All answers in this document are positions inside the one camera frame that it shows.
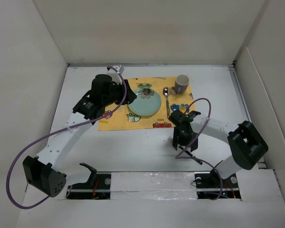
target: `round plate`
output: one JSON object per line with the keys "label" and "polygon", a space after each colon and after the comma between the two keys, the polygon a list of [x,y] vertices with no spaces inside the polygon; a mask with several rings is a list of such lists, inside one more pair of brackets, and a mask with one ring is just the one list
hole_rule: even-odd
{"label": "round plate", "polygon": [[157,112],[161,106],[160,95],[148,88],[135,90],[137,98],[128,107],[140,116],[149,116]]}

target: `metal spoon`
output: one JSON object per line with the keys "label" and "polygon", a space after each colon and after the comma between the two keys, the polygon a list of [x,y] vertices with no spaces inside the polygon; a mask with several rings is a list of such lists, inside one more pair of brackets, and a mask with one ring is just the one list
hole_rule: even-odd
{"label": "metal spoon", "polygon": [[167,105],[167,118],[170,117],[170,106],[169,106],[169,95],[171,91],[169,90],[168,87],[163,88],[163,95],[166,97],[166,105]]}

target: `yellow placemat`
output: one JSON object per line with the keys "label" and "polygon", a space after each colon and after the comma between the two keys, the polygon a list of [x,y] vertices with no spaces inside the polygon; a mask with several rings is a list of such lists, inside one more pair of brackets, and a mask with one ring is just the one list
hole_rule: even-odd
{"label": "yellow placemat", "polygon": [[[173,86],[175,83],[175,77],[131,78],[128,79],[128,83],[133,91],[142,87],[148,87],[159,93],[161,98],[160,109],[151,116],[139,116],[131,112],[127,105],[122,105],[111,116],[99,121],[99,131],[174,127],[167,118],[166,98],[163,95],[163,88],[168,86],[170,91],[174,92]],[[191,85],[188,86],[188,89],[183,94],[171,94],[168,99],[170,114],[175,109],[180,109],[182,112],[185,112],[187,106],[193,101]],[[115,107],[115,104],[106,107],[105,114],[109,113]],[[194,109],[195,106],[192,105],[190,107],[190,111]]]}

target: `cup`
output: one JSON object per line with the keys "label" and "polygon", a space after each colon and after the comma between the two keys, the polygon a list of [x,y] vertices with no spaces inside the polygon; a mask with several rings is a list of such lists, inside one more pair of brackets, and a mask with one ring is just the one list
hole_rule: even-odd
{"label": "cup", "polygon": [[183,94],[189,86],[189,77],[187,75],[178,75],[175,79],[174,91],[176,94]]}

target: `utensil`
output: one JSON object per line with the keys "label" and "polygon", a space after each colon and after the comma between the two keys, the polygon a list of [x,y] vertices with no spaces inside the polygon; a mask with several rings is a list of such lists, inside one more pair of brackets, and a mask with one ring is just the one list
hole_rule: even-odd
{"label": "utensil", "polygon": [[135,90],[137,98],[128,105],[129,109],[140,116],[149,116],[157,112],[161,106],[160,95],[149,88]]}
{"label": "utensil", "polygon": [[[171,137],[171,136],[169,136],[168,137],[168,141],[171,143],[171,144],[173,144],[173,138]],[[187,150],[185,150],[184,151],[187,155],[189,155],[191,158],[197,158],[197,157],[195,157],[193,154],[191,154],[189,151],[187,151]],[[200,165],[202,165],[203,164],[203,162],[202,161],[197,161],[197,160],[195,160],[195,159],[193,159],[194,161],[196,161],[198,164],[200,164]]]}
{"label": "utensil", "polygon": [[175,79],[174,91],[176,94],[183,94],[189,86],[189,77],[187,75],[178,75]]}
{"label": "utensil", "polygon": [[166,97],[166,105],[167,105],[167,118],[170,117],[170,106],[169,106],[169,96],[170,96],[170,89],[168,87],[163,88],[163,96]]}

